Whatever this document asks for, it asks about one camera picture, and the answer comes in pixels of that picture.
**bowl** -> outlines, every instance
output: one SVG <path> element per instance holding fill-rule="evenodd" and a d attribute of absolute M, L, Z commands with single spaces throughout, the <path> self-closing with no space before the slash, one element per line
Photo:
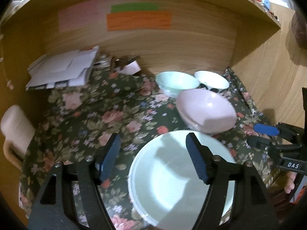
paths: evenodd
<path fill-rule="evenodd" d="M 148 142 L 132 162 L 128 191 L 136 211 L 159 229 L 192 229 L 209 189 L 198 178 L 186 149 L 185 139 L 191 132 L 213 155 L 235 163 L 223 144 L 196 131 L 172 131 Z M 223 214 L 232 205 L 233 196 L 234 181 L 229 181 Z"/>
<path fill-rule="evenodd" d="M 192 75 L 181 72 L 159 73 L 156 76 L 156 83 L 165 95 L 172 98 L 177 98 L 180 92 L 197 88 L 200 84 Z"/>
<path fill-rule="evenodd" d="M 207 90 L 216 93 L 222 93 L 225 89 L 229 87 L 228 81 L 217 73 L 209 71 L 198 71 L 194 73 L 194 77 L 200 83 L 204 84 Z"/>
<path fill-rule="evenodd" d="M 205 89 L 181 92 L 176 99 L 176 107 L 190 129 L 209 135 L 227 131 L 237 121 L 232 104 L 219 94 Z"/>

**blue gripper pad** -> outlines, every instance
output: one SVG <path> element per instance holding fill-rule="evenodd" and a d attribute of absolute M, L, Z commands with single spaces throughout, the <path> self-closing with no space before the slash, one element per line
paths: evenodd
<path fill-rule="evenodd" d="M 268 136 L 277 136 L 280 133 L 276 127 L 264 125 L 261 123 L 257 123 L 254 125 L 254 131 L 260 134 L 267 134 Z"/>
<path fill-rule="evenodd" d="M 194 168 L 196 170 L 196 173 L 198 175 L 198 178 L 201 179 L 204 183 L 208 181 L 208 175 L 206 171 L 206 163 L 204 162 L 199 150 L 197 149 L 197 146 L 195 142 L 193 141 L 193 138 L 191 136 L 193 133 L 189 133 L 185 139 L 185 145 L 187 147 L 187 150 L 189 152 L 190 158 L 193 162 Z"/>
<path fill-rule="evenodd" d="M 115 164 L 116 157 L 117 157 L 118 152 L 120 150 L 120 145 L 121 145 L 120 136 L 119 136 L 119 134 L 117 134 L 113 143 L 112 143 L 112 146 L 110 147 L 105 159 L 102 162 L 101 173 L 100 173 L 100 180 L 101 181 L 105 181 L 106 179 L 109 178 L 111 171 L 113 169 L 113 166 Z"/>

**pink bowl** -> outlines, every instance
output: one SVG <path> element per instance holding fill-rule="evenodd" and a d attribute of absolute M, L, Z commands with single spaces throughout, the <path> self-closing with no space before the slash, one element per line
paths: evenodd
<path fill-rule="evenodd" d="M 189 89 L 176 99 L 177 110 L 193 130 L 209 135 L 231 129 L 237 114 L 232 104 L 219 94 L 206 89 Z"/>

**screw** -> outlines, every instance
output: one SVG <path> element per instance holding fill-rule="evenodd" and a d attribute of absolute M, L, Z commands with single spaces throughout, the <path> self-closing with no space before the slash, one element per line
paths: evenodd
<path fill-rule="evenodd" d="M 62 162 L 57 161 L 56 164 L 55 164 L 55 167 L 58 168 L 58 167 L 60 167 L 61 165 L 62 165 Z"/>
<path fill-rule="evenodd" d="M 93 157 L 92 155 L 87 156 L 87 157 L 85 158 L 85 160 L 86 160 L 87 162 L 90 162 L 90 161 L 92 161 L 93 159 L 94 159 L 94 157 Z"/>
<path fill-rule="evenodd" d="M 252 166 L 253 166 L 253 163 L 252 163 L 251 161 L 246 161 L 246 162 L 245 162 L 245 165 L 246 165 L 247 167 L 252 167 Z"/>
<path fill-rule="evenodd" d="M 214 155 L 212 158 L 214 161 L 219 162 L 222 158 L 219 155 Z"/>

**mint green bowl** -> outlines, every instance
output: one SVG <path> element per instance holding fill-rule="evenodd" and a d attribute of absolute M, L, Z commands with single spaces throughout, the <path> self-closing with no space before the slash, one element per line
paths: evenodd
<path fill-rule="evenodd" d="M 182 91 L 197 88 L 200 84 L 192 75 L 181 72 L 159 73 L 156 83 L 165 95 L 172 98 L 177 98 Z"/>

